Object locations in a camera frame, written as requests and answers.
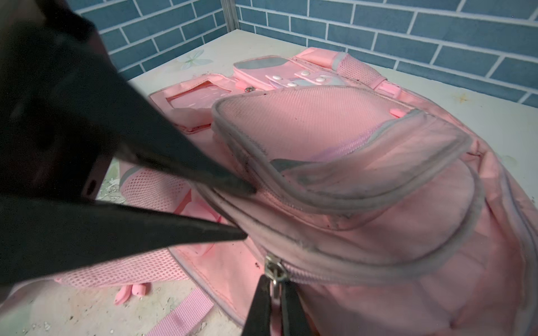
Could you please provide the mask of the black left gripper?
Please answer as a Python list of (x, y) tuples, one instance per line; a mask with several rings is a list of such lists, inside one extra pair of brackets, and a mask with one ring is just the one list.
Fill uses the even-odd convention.
[(1, 3), (1, 193), (94, 200), (118, 147), (118, 72), (66, 1)]

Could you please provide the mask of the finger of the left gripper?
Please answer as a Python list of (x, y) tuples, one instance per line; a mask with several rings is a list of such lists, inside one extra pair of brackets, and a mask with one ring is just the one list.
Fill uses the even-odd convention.
[(1, 285), (182, 244), (240, 241), (239, 228), (109, 202), (1, 196)]
[(84, 69), (84, 120), (92, 143), (118, 158), (233, 195), (251, 183), (206, 156), (105, 64)]

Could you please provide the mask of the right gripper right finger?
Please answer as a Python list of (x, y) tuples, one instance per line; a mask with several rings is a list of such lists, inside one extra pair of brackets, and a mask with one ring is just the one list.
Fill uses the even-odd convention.
[(286, 281), (282, 285), (281, 306), (283, 336), (312, 335), (296, 286), (291, 281)]

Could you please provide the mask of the pink student backpack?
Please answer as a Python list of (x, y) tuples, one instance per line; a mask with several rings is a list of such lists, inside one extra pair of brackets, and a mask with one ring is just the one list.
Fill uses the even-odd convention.
[(322, 335), (536, 335), (537, 209), (493, 150), (440, 106), (349, 54), (237, 62), (144, 98), (247, 196), (113, 155), (94, 200), (239, 228), (240, 241), (182, 244), (52, 274), (118, 286), (196, 282), (156, 328), (189, 332), (218, 305), (244, 328), (261, 275), (295, 284)]

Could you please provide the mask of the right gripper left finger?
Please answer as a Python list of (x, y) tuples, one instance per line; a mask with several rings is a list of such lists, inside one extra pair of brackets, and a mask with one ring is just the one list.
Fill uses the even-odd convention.
[(270, 336), (272, 282), (261, 275), (241, 336)]

